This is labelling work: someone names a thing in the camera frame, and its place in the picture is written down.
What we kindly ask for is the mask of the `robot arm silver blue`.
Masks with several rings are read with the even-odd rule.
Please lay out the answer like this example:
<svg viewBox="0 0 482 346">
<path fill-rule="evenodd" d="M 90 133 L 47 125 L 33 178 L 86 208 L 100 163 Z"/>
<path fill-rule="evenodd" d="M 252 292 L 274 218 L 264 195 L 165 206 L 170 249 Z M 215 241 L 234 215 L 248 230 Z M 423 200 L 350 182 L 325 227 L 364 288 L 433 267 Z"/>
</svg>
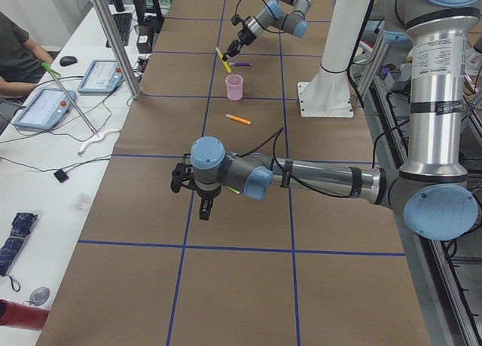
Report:
<svg viewBox="0 0 482 346">
<path fill-rule="evenodd" d="M 431 240 L 452 240 L 471 230 L 479 206 L 466 188 L 459 139 L 465 40 L 480 18 L 480 6 L 480 0 L 389 0 L 386 28 L 403 31 L 413 45 L 408 157 L 397 170 L 238 155 L 204 136 L 192 145 L 188 168 L 189 186 L 200 196 L 200 218 L 209 218 L 224 187 L 261 200 L 277 183 L 329 197 L 364 198 L 391 209 Z"/>
<path fill-rule="evenodd" d="M 244 46 L 249 46 L 263 32 L 269 32 L 273 27 L 279 33 L 288 33 L 297 38 L 302 38 L 307 31 L 306 15 L 311 8 L 312 0 L 261 0 L 263 8 L 253 17 L 243 19 L 238 13 L 242 0 L 236 4 L 231 23 L 236 26 L 241 23 L 242 28 L 237 33 L 227 50 L 221 55 L 223 61 L 238 55 Z"/>
</svg>

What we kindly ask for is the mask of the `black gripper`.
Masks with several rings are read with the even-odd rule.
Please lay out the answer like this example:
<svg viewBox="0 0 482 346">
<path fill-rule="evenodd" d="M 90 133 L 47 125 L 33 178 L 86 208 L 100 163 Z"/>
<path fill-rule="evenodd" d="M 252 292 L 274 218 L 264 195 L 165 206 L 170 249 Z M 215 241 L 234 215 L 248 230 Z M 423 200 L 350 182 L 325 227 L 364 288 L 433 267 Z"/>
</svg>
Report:
<svg viewBox="0 0 482 346">
<path fill-rule="evenodd" d="M 207 221 L 209 220 L 212 206 L 214 204 L 214 199 L 221 193 L 221 186 L 217 186 L 210 189 L 204 189 L 199 186 L 196 187 L 196 193 L 200 197 L 200 209 L 199 209 L 199 217 L 200 220 Z"/>
<path fill-rule="evenodd" d="M 242 46 L 249 46 L 255 40 L 255 35 L 247 26 L 238 31 L 237 35 L 237 42 L 236 40 L 233 40 L 223 54 L 225 60 L 237 56 L 240 53 Z"/>
</svg>

